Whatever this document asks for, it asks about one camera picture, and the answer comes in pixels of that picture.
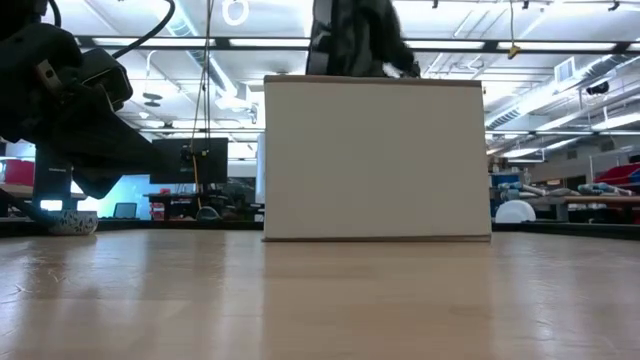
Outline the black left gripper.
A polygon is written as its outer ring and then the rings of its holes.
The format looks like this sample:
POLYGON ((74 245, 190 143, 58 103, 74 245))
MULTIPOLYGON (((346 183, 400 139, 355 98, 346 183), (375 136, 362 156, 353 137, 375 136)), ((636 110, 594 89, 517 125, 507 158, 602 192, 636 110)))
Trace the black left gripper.
POLYGON ((59 27, 34 23, 1 40, 1 137, 50 143, 90 197, 162 168, 160 151, 115 113, 131 96, 113 56, 81 51, 59 27))

